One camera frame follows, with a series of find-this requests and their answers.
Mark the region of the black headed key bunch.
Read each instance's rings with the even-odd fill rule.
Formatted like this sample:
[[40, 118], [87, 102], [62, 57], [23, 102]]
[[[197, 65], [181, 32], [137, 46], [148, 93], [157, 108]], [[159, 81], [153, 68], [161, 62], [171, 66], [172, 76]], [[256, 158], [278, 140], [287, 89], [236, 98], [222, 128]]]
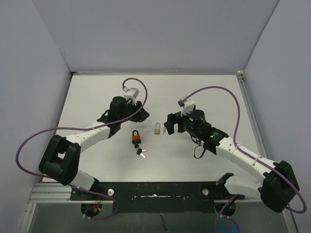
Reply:
[[134, 145], [134, 148], [136, 149], [136, 154], [141, 156], [142, 158], [146, 158], [146, 156], [144, 155], [145, 152], [147, 152], [147, 150], [145, 149], [142, 149], [139, 147], [139, 144], [135, 144]]

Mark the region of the long shackle brass padlock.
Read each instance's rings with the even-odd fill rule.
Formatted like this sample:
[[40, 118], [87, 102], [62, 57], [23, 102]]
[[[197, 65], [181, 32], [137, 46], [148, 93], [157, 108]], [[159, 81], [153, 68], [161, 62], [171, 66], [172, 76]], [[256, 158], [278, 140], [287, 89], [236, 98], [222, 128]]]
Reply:
[[161, 133], [160, 123], [157, 122], [157, 123], [155, 124], [154, 134], [160, 135], [160, 133]]

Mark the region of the orange black padlock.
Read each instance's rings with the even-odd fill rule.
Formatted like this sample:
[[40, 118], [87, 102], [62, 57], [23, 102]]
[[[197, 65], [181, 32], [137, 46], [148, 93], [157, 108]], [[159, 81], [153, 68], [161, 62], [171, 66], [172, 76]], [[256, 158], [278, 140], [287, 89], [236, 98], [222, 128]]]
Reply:
[[132, 144], [137, 148], [138, 145], [141, 143], [141, 137], [138, 130], [132, 131]]

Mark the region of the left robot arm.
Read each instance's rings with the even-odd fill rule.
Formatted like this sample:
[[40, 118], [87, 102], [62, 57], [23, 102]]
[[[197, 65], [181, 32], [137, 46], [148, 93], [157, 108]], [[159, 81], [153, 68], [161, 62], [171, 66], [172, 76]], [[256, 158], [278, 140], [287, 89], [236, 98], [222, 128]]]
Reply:
[[121, 129], [122, 122], [140, 123], [149, 116], [141, 101], [133, 104], [124, 97], [114, 97], [109, 109], [90, 126], [89, 131], [65, 137], [54, 135], [48, 143], [38, 169], [62, 185], [81, 188], [82, 194], [92, 200], [99, 193], [99, 187], [95, 184], [98, 180], [78, 169], [81, 153], [115, 135]]

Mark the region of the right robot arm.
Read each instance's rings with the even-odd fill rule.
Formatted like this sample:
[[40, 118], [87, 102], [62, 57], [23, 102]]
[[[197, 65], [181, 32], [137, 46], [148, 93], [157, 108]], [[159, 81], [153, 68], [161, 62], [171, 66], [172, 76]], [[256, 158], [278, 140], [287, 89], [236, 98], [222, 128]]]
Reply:
[[181, 112], [168, 114], [164, 126], [169, 135], [175, 132], [175, 125], [178, 126], [179, 133], [187, 132], [203, 151], [230, 160], [256, 179], [253, 183], [243, 184], [231, 175], [216, 186], [219, 197], [226, 199], [230, 195], [239, 194], [259, 198], [269, 209], [281, 213], [299, 191], [297, 179], [289, 163], [266, 159], [234, 143], [227, 133], [205, 120], [202, 110], [193, 110], [186, 115]]

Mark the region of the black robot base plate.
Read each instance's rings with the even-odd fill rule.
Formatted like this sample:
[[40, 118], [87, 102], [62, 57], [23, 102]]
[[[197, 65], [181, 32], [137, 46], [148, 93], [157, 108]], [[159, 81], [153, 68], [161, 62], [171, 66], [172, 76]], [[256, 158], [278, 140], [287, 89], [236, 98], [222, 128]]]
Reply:
[[107, 196], [110, 189], [119, 213], [214, 213], [215, 202], [232, 197], [216, 182], [98, 182], [91, 193], [74, 188], [70, 200], [107, 200], [97, 194]]

